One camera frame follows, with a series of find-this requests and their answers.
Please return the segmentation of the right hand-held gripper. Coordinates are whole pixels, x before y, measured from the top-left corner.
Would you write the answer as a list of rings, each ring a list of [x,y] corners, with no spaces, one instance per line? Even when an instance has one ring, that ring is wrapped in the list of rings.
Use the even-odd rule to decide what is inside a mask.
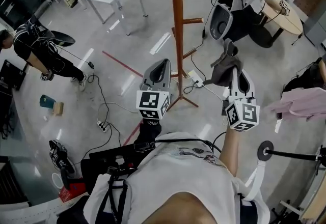
[[[238,72],[234,67],[228,96],[223,104],[223,115],[226,116],[231,129],[244,132],[259,124],[260,106],[257,105],[255,86],[245,70]]]

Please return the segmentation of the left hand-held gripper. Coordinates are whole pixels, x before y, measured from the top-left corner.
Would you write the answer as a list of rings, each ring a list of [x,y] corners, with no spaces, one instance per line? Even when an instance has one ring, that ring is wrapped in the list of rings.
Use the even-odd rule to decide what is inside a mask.
[[[145,120],[161,120],[170,105],[171,62],[163,59],[144,73],[136,109]]]

